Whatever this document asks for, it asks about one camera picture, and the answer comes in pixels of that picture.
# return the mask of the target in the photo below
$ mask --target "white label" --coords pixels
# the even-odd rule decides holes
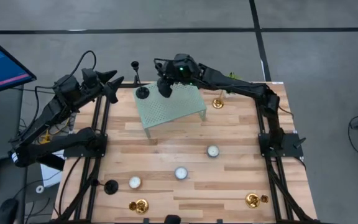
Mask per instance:
[[[16,152],[13,152],[13,154],[11,155],[13,162],[17,161],[17,155]]]

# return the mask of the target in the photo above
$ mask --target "black round object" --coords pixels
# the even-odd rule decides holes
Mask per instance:
[[[150,94],[149,89],[146,87],[139,87],[136,90],[136,96],[142,100],[146,99],[149,96],[149,94]]]
[[[139,69],[139,62],[133,61],[133,62],[131,62],[131,66],[132,66],[132,68],[133,68],[135,71],[138,71],[138,69]]]
[[[164,224],[180,224],[181,218],[177,215],[167,215]]]
[[[115,194],[118,191],[118,182],[115,180],[109,180],[104,185],[104,192],[108,195]]]

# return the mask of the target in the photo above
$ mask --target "computer mouse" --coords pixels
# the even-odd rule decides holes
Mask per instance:
[[[0,206],[0,224],[12,224],[16,217],[17,206],[19,202],[10,198]]]

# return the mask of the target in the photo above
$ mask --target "black puck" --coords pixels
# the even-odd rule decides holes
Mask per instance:
[[[164,224],[180,224],[181,218],[177,215],[167,215]]]
[[[104,185],[104,192],[108,195],[115,194],[118,191],[118,182],[115,180],[109,180]]]
[[[139,99],[146,99],[149,96],[150,92],[149,89],[146,87],[139,87],[136,90],[136,97],[138,97]]]

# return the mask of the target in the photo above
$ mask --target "black cable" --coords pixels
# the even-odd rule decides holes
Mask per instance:
[[[62,81],[59,85],[65,83],[70,77],[72,77],[74,75],[74,73],[77,71],[78,67],[80,66],[82,60],[84,59],[85,55],[87,53],[92,53],[93,54],[93,58],[94,58],[94,63],[93,63],[93,66],[92,66],[92,69],[95,68],[96,66],[96,55],[94,54],[94,52],[92,50],[87,50],[85,53],[82,54],[80,60],[77,62],[74,70],[69,74],[69,76],[64,80]],[[21,138],[23,135],[25,135],[27,133],[27,131],[30,129],[30,127],[33,125],[35,119],[37,118],[37,115],[38,115],[38,110],[39,110],[39,107],[40,107],[40,102],[39,102],[39,98],[38,98],[38,88],[43,88],[43,89],[46,89],[46,90],[50,90],[50,89],[53,89],[55,87],[54,86],[36,86],[34,88],[34,93],[35,93],[35,100],[37,102],[37,106],[36,106],[36,109],[35,109],[35,114],[34,114],[34,117],[32,119],[32,121],[30,122],[29,126],[23,131],[21,132],[18,137],[10,140],[9,142],[13,142],[13,141],[16,141],[18,140],[19,138]]]
[[[32,203],[32,206],[31,206],[31,210],[30,210],[29,216],[25,219],[24,224],[27,224],[27,222],[29,221],[29,218],[30,218],[30,216],[31,216],[31,213],[32,213],[32,211],[33,211],[33,209],[34,209],[34,205],[35,205],[35,202],[33,202],[33,203]]]
[[[35,91],[35,90],[30,90],[30,89],[25,89],[25,88],[23,88],[23,89],[21,89],[21,88],[11,88],[11,89],[13,89],[13,90],[20,90],[20,91]],[[38,91],[39,93],[48,93],[48,94],[55,94],[55,93],[52,93],[52,92],[48,92],[48,91],[42,91],[42,90],[39,90]]]
[[[305,163],[301,160],[301,158],[300,157],[294,157],[296,160],[298,160],[299,162],[301,162],[302,163],[302,165],[303,165],[303,167],[305,168],[305,170],[306,170],[306,165],[305,165]]]
[[[55,204],[54,204],[54,203],[53,203],[53,209],[55,210],[56,215],[57,215],[58,217],[60,217],[60,214],[58,213],[58,211],[57,211],[57,209],[56,209],[56,207],[55,207]]]
[[[77,163],[78,163],[78,161],[80,161],[80,159],[81,159],[81,156],[79,158],[77,158],[77,160],[74,162],[73,166],[70,168],[70,171],[68,171],[67,177],[65,179],[65,183],[63,184],[62,191],[60,192],[59,213],[58,213],[59,215],[62,215],[62,199],[63,199],[63,193],[65,191],[65,187],[67,184],[67,180],[70,177],[71,173],[73,172],[75,165],[77,165]]]
[[[15,194],[15,196],[13,196],[13,198],[16,198],[16,196],[17,196],[23,189],[25,189],[28,185],[34,184],[34,183],[37,183],[37,182],[41,182],[41,181],[45,181],[45,180],[50,180],[50,179],[52,179],[53,177],[55,177],[56,175],[58,175],[59,173],[61,173],[61,171],[57,172],[56,174],[52,175],[51,177],[49,177],[49,178],[47,178],[47,179],[44,179],[44,180],[36,180],[36,181],[33,181],[33,182],[30,182],[30,183],[26,184],[24,187],[22,187],[22,188]]]
[[[37,217],[37,216],[42,216],[42,215],[52,215],[52,213],[31,215],[31,216],[27,217],[27,219],[30,218],[30,217]]]
[[[285,109],[281,108],[281,106],[278,106],[278,108],[279,108],[280,110],[282,110],[282,111],[284,111],[284,112],[286,112],[286,113],[290,114],[290,115],[291,115],[291,117],[292,117],[292,119],[295,117],[295,115],[294,115],[293,113],[291,113],[291,112],[289,112],[289,111],[287,111],[287,110],[285,110]]]
[[[20,120],[21,120],[21,121],[23,121],[24,126],[25,126],[25,127],[27,127],[27,125],[25,124],[24,119],[23,119],[23,118],[21,118]]]
[[[69,74],[69,76],[64,81],[61,82],[61,84],[65,83],[70,77],[72,77],[74,75],[75,71],[77,71],[77,69],[80,66],[80,64],[81,64],[82,60],[84,59],[85,55],[88,54],[88,53],[91,53],[93,55],[94,62],[93,62],[92,70],[94,70],[94,68],[96,67],[96,55],[94,54],[94,52],[92,50],[87,50],[86,52],[84,52],[82,54],[80,60],[75,65],[74,70]]]
[[[354,119],[358,118],[358,116],[353,117],[350,121],[349,124],[347,125],[347,137],[349,138],[349,142],[351,143],[352,148],[358,153],[358,150],[356,149],[356,147],[354,146],[352,139],[351,139],[351,123]]]
[[[38,214],[40,214],[42,211],[44,211],[44,210],[47,208],[47,206],[48,206],[48,204],[49,204],[49,201],[50,201],[50,198],[48,198],[47,203],[44,205],[44,207],[43,207],[41,210],[39,210],[38,212],[35,212],[35,213],[32,214],[32,215],[38,215]]]

